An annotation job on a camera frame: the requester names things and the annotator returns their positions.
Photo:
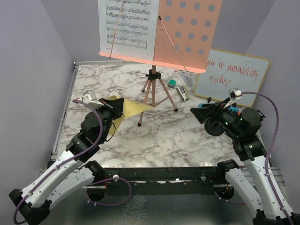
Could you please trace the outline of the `yellow sheet music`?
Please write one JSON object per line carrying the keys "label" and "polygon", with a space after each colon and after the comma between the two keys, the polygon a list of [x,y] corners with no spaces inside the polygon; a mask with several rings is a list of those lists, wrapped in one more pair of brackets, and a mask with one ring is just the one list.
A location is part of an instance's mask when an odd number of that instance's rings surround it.
{"label": "yellow sheet music", "polygon": [[124,103],[123,103],[123,114],[121,117],[112,121],[116,127],[116,130],[114,129],[114,126],[112,125],[112,127],[109,130],[109,135],[112,135],[114,133],[114,131],[118,130],[121,122],[124,119],[127,119],[129,117],[135,116],[137,114],[140,114],[144,111],[148,111],[151,109],[153,109],[153,107],[151,105],[147,105],[144,103],[140,103],[140,102],[125,98]]}

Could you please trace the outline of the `blue toy microphone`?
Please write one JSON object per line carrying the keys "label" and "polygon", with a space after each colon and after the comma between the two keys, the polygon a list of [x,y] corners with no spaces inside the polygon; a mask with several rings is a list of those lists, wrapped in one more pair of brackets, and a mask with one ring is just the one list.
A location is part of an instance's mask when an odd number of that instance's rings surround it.
{"label": "blue toy microphone", "polygon": [[[210,104],[210,103],[207,103],[207,104],[200,103],[198,107],[201,108],[201,109],[204,109],[204,108],[210,107],[210,106],[212,106],[212,105],[213,105],[213,104]],[[230,106],[230,107],[227,108],[227,109],[228,109],[229,111],[233,112],[233,113],[239,112],[239,108],[234,107],[234,106]]]}

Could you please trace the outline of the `pink music stand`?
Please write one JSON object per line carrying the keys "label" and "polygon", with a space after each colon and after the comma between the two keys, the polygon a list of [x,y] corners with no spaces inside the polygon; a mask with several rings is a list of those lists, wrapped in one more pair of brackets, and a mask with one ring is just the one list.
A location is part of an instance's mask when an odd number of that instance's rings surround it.
{"label": "pink music stand", "polygon": [[220,0],[159,0],[153,60],[113,58],[151,65],[142,89],[145,98],[151,99],[149,105],[158,105],[155,100],[156,81],[161,80],[158,67],[206,72],[221,7]]}

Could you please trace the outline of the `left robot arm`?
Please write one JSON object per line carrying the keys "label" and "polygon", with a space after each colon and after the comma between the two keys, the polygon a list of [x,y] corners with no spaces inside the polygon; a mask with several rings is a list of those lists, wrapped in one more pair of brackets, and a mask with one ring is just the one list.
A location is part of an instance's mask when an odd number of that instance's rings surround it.
{"label": "left robot arm", "polygon": [[66,150],[38,179],[9,193],[16,206],[13,215],[16,225],[38,225],[50,214],[50,206],[54,204],[49,198],[51,193],[100,149],[99,146],[107,140],[113,120],[123,115],[122,97],[114,100],[101,98],[94,102],[77,98],[73,102],[84,105],[91,112],[85,116],[80,132],[72,138]]}

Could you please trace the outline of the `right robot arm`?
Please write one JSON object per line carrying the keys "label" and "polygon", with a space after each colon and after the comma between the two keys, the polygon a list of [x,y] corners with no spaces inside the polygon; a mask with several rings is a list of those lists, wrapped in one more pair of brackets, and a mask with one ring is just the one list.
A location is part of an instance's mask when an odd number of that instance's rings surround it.
{"label": "right robot arm", "polygon": [[257,110],[245,108],[239,114],[230,112],[226,99],[191,108],[191,113],[212,136],[226,134],[232,140],[235,153],[251,175],[254,184],[244,178],[234,160],[218,163],[215,177],[220,183],[228,182],[250,210],[255,225],[298,225],[299,214],[285,200],[271,171],[267,152],[257,136],[264,116]]}

